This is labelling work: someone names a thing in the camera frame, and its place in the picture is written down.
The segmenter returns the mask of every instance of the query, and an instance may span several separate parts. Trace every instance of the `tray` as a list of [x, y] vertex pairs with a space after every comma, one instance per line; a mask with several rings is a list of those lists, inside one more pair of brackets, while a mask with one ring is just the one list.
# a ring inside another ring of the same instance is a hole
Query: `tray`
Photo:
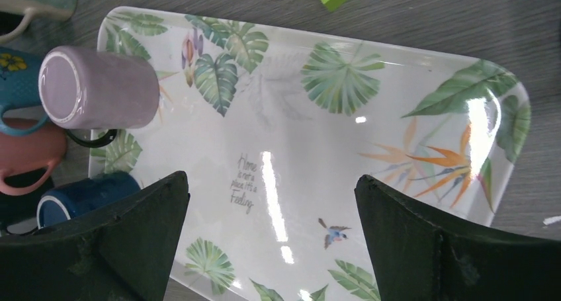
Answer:
[[522, 84], [476, 58], [130, 7], [98, 50], [147, 59], [161, 103], [90, 175], [187, 172], [171, 276], [211, 300], [379, 300], [359, 177], [490, 225], [529, 129]]

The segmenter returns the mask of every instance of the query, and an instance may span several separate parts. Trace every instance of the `wooden table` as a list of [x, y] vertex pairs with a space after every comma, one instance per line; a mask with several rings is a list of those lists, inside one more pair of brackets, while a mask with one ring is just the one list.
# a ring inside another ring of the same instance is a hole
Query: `wooden table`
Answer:
[[[71, 21], [34, 21], [9, 46], [37, 54], [62, 44], [94, 48], [103, 17], [119, 5], [474, 56], [506, 67], [530, 94], [532, 125], [493, 227], [561, 239], [561, 222], [543, 224], [561, 215], [561, 0], [350, 0], [334, 13], [319, 0], [80, 0]], [[72, 145], [56, 181], [86, 177], [87, 154]], [[165, 300], [204, 298], [170, 280]]]

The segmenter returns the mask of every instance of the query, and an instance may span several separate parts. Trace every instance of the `wood grain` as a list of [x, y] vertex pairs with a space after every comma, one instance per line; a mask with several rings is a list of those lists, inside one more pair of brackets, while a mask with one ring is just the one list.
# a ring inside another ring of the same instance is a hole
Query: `wood grain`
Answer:
[[[94, 48], [103, 17], [130, 5], [208, 15], [484, 58], [516, 74], [533, 108], [526, 146], [493, 227], [561, 239], [561, 0], [350, 0], [329, 13], [318, 0], [79, 0], [69, 22], [34, 21], [10, 47], [44, 54]], [[73, 145], [57, 180], [85, 177], [87, 150]], [[165, 300], [204, 300], [173, 280]]]

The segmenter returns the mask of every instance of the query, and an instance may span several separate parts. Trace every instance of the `mug rim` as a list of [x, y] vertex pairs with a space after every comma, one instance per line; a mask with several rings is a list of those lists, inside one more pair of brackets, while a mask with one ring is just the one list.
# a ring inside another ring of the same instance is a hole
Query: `mug rim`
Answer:
[[[70, 68], [72, 69], [72, 72], [74, 73], [74, 79], [76, 80], [76, 98], [75, 98], [75, 102], [74, 102], [74, 107], [72, 108], [72, 111], [64, 118], [58, 118], [56, 116], [54, 116], [50, 111], [48, 106], [45, 104], [45, 100], [43, 99], [43, 86], [42, 86], [42, 82], [45, 79], [45, 75], [43, 74], [43, 71], [46, 68], [46, 64], [52, 59], [52, 58], [62, 58], [63, 60], [65, 60], [69, 65]], [[65, 53], [61, 52], [61, 51], [52, 51], [49, 54], [47, 54], [47, 56], [43, 59], [43, 62], [41, 63], [41, 68], [39, 69], [39, 80], [38, 80], [39, 84], [39, 98], [41, 99], [41, 103], [43, 104], [43, 109], [45, 110], [45, 112], [47, 113], [47, 115], [49, 116], [49, 118], [51, 118], [53, 121], [55, 122], [59, 122], [61, 124], [69, 122], [72, 118], [74, 118], [74, 116], [76, 115], [76, 112], [78, 110], [78, 106], [80, 104], [80, 77], [78, 76], [78, 70], [76, 69], [76, 65], [74, 65], [74, 62], [68, 57], [68, 55], [66, 55]]]
[[62, 212], [64, 213], [64, 215], [66, 216], [66, 220], [71, 220], [70, 218], [70, 213], [68, 212], [68, 209], [66, 208], [66, 206], [64, 206], [64, 204], [62, 204], [62, 202], [52, 196], [52, 195], [44, 195], [41, 200], [39, 200], [39, 204], [37, 204], [37, 228], [40, 230], [41, 228], [43, 228], [43, 226], [41, 226], [41, 221], [40, 221], [40, 212], [41, 212], [41, 208], [43, 207], [43, 204], [47, 201], [52, 201], [55, 204], [57, 204], [60, 209], [62, 209]]

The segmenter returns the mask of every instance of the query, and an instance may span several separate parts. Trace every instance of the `bird wing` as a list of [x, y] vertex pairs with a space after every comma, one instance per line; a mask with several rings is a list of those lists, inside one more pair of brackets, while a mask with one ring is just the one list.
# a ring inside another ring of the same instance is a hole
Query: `bird wing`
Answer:
[[350, 227], [345, 226], [332, 226], [330, 227], [332, 230], [337, 230], [338, 232], [342, 232], [343, 230], [350, 230]]
[[327, 249], [331, 245], [331, 236], [325, 235], [325, 248]]
[[321, 218], [318, 219], [318, 222], [320, 222], [320, 224], [324, 227], [327, 228], [327, 225], [325, 224], [324, 220], [322, 220]]

